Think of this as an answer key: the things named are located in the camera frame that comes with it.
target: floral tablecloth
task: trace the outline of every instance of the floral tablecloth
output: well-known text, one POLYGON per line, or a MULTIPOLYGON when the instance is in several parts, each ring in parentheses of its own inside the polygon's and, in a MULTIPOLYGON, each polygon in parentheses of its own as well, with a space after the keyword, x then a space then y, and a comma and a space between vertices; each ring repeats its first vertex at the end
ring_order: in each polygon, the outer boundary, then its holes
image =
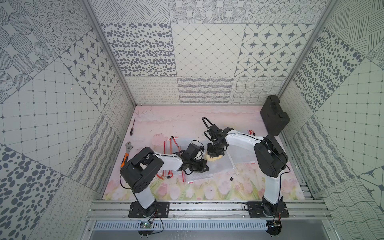
MULTIPOLYGON (((125 143, 132 142, 134 148, 130 158, 142 148, 149 146, 157 152, 163 152, 164 141, 170 136, 195 137, 204 139, 205 126, 201 117, 209 118, 221 128, 232 127, 241 132, 251 129, 257 136, 266 136, 261 107, 212 107, 212 106, 137 106, 134 117, 133 136, 127 132, 123 140, 116 164, 104 192, 104 200, 135 199, 129 189, 120 186, 120 163, 125 155, 125 143)), ((265 191, 265 175, 257 163, 236 164, 233 181, 230 178, 234 170, 214 174, 210 179, 196 180, 192 184, 182 181, 181 175, 164 180, 155 177, 150 184, 151 192, 161 200, 253 200, 261 199, 265 191)), ((297 178, 292 171, 284 174, 281 181, 281 192, 285 199, 304 199, 297 178)))

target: polka dot tile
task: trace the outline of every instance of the polka dot tile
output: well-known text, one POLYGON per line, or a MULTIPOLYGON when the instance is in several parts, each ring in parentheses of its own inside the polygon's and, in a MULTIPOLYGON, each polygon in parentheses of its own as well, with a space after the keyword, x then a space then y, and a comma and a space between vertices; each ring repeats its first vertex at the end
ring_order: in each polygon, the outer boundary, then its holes
POLYGON ((0 145, 2 236, 28 239, 56 194, 64 175, 0 145))
POLYGON ((354 48, 324 28, 293 80, 315 112, 363 58, 354 48))
POLYGON ((176 76, 168 23, 102 23, 120 70, 127 76, 176 76))

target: wire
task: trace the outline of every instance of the wire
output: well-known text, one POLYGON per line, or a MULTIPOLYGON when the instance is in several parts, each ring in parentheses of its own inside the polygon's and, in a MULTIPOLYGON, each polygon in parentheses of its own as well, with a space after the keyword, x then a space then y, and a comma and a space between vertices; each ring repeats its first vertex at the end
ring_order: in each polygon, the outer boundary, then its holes
POLYGON ((200 143, 201 144, 201 146, 203 146, 204 147, 204 144, 202 144, 201 142, 199 142, 198 140, 192 140, 189 144, 191 144, 192 142, 198 142, 198 143, 200 143))
POLYGON ((163 229, 159 232, 155 232, 155 233, 151 233, 150 235, 153 235, 153 234, 156 234, 156 233, 161 233, 162 231, 164 231, 164 223, 163 223, 163 220, 161 220, 161 218, 159 217, 160 221, 161 221, 161 225, 163 226, 163 229))
POLYGON ((248 134, 244 134, 244 133, 227 133, 228 135, 245 135, 245 136, 248 136, 248 137, 251 137, 253 139, 256 139, 256 140, 259 140, 259 141, 263 141, 263 139, 258 139, 258 138, 255 138, 255 137, 252 137, 248 134))
POLYGON ((193 171, 191 170, 191 172, 188 174, 185 170, 183 170, 185 174, 187 174, 188 176, 191 175, 193 173, 193 171))
POLYGON ((204 125, 205 125, 207 128, 209 128, 209 127, 208 127, 207 123, 205 122, 206 120, 211 124, 211 126, 213 125, 213 124, 211 123, 211 121, 209 121, 208 118, 206 118, 206 117, 202 117, 201 119, 203 120, 203 123, 204 123, 204 125))
POLYGON ((122 185, 122 183, 121 183, 121 174, 120 174, 120 185, 121 185, 121 187, 124 188, 124 189, 131 189, 130 187, 124 187, 124 186, 122 185))

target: small black object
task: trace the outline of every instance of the small black object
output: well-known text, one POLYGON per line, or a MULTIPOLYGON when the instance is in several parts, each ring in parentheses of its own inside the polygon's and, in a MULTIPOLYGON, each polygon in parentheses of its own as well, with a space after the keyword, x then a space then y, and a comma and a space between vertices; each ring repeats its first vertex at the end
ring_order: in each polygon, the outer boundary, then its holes
POLYGON ((279 103, 280 100, 276 95, 268 96, 260 111, 268 134, 273 136, 279 135, 290 121, 288 114, 283 112, 279 103))
POLYGON ((267 225, 270 226, 267 230, 267 233, 269 233, 272 236, 279 235, 281 232, 281 221, 276 220, 276 225, 273 224, 272 221, 267 221, 267 225))
POLYGON ((147 209, 144 209, 138 201, 131 203, 128 217, 130 218, 143 218, 151 217, 155 209, 157 209, 156 217, 167 218, 169 214, 169 202, 155 201, 147 209))
POLYGON ((276 212, 275 217, 289 217, 288 209, 286 210, 287 206, 285 202, 283 202, 283 198, 281 197, 280 201, 273 205, 273 206, 266 206, 265 203, 268 202, 263 199, 263 201, 258 202, 247 202, 248 209, 246 209, 249 213, 249 217, 266 217, 266 214, 273 214, 276 212))
POLYGON ((264 137, 263 141, 256 143, 253 149, 255 150, 260 170, 265 175, 276 178, 280 170, 285 169, 288 156, 274 136, 268 135, 264 137))

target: gray patterned wallpaper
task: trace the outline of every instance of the gray patterned wallpaper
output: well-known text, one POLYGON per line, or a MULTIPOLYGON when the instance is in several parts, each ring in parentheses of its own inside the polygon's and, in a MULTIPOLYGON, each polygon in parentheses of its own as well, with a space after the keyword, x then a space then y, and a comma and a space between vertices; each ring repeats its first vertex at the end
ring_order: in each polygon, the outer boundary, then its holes
POLYGON ((101 196, 134 110, 104 47, 77 0, 1 1, 1 239, 75 239, 101 196))
POLYGON ((284 129, 344 239, 382 239, 384 5, 339 1, 281 97, 284 129))
POLYGON ((328 0, 90 3, 137 104, 237 105, 279 92, 328 0))

